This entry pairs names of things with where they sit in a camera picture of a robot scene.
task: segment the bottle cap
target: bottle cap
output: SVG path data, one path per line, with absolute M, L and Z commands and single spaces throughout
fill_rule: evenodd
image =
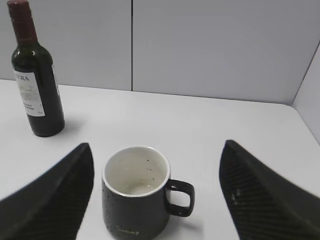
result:
M 7 2 L 12 20 L 31 18 L 31 10 L 27 0 L 10 0 Z

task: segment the gray wall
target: gray wall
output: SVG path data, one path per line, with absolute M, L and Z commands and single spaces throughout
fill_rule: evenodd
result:
M 320 143 L 320 48 L 293 102 L 305 124 Z
M 60 84 L 131 90 L 131 0 L 29 0 Z M 13 79 L 16 47 L 0 0 L 0 79 Z
M 133 89 L 291 105 L 319 39 L 319 0 L 133 0 Z
M 0 78 L 16 47 L 0 0 Z M 130 90 L 131 0 L 30 0 L 60 84 Z M 133 90 L 291 105 L 320 0 L 133 0 Z

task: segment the bottle neck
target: bottle neck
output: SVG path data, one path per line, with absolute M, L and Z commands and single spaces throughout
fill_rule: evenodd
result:
M 18 46 L 38 43 L 37 33 L 32 17 L 11 19 Z

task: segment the mug rim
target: mug rim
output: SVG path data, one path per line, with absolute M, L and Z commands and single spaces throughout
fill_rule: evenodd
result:
M 126 194 L 126 193 L 123 193 L 123 192 L 120 192 L 120 191 L 114 189 L 108 183 L 105 173 L 106 173 L 106 168 L 107 168 L 107 165 L 108 165 L 110 159 L 112 159 L 116 154 L 118 154 L 118 153 L 120 153 L 120 152 L 122 152 L 124 150 L 130 150 L 130 149 L 149 149 L 149 150 L 153 150 L 157 154 L 159 154 L 161 156 L 161 158 L 164 160 L 165 165 L 166 165 L 166 175 L 165 175 L 165 178 L 164 178 L 163 182 L 157 188 L 153 189 L 152 191 L 149 191 L 149 192 L 146 192 L 146 193 L 142 193 L 142 194 Z M 108 160 L 106 161 L 106 163 L 104 164 L 104 166 L 102 168 L 102 180 L 104 182 L 104 185 L 110 191 L 112 191 L 114 194 L 117 194 L 117 195 L 120 195 L 120 196 L 123 196 L 123 197 L 126 197 L 126 198 L 143 198 L 143 197 L 147 197 L 147 196 L 153 195 L 156 192 L 158 192 L 159 190 L 161 190 L 166 185 L 166 183 L 168 182 L 168 180 L 170 178 L 170 173 L 171 173 L 170 163 L 169 163 L 168 159 L 166 158 L 166 156 L 164 156 L 160 151 L 158 151 L 157 149 L 155 149 L 153 147 L 150 147 L 150 146 L 135 145 L 135 146 L 124 147 L 124 148 L 120 149 L 119 151 L 115 152 L 114 154 L 112 154 L 108 158 Z

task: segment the white table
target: white table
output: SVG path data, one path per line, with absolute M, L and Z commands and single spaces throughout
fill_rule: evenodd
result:
M 164 153 L 172 178 L 190 182 L 188 218 L 172 217 L 158 240 L 237 240 L 218 172 L 233 139 L 269 167 L 320 196 L 320 147 L 293 108 L 273 103 L 59 86 L 66 119 L 58 135 L 33 135 L 14 81 L 0 80 L 0 199 L 89 142 L 95 182 L 78 240 L 111 240 L 102 219 L 101 171 L 121 148 L 148 145 Z M 173 194 L 174 203 L 187 200 Z

